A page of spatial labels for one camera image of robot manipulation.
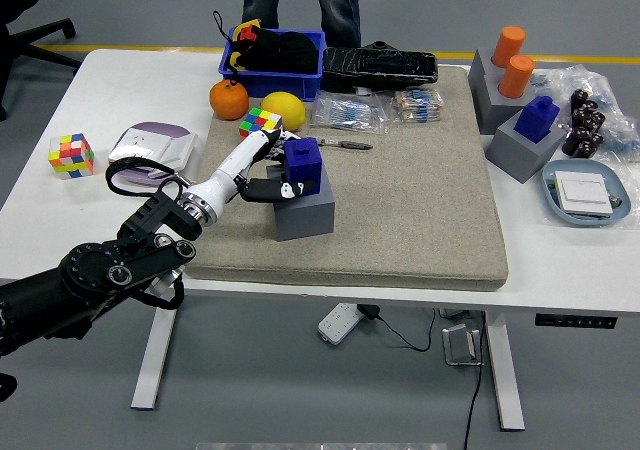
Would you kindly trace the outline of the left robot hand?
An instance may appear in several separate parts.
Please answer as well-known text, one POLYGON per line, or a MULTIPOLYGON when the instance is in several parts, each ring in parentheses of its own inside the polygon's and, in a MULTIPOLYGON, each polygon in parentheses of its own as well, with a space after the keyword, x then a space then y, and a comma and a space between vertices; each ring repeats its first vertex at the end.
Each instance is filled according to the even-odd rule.
POLYGON ((248 179, 252 165, 266 159, 284 156, 284 143, 300 140, 285 130, 259 130, 246 137, 218 166, 212 176, 190 186, 179 205, 201 225, 210 226, 222 216, 224 205, 240 194, 247 202, 278 203, 318 190, 314 180, 300 183, 274 179, 248 179))

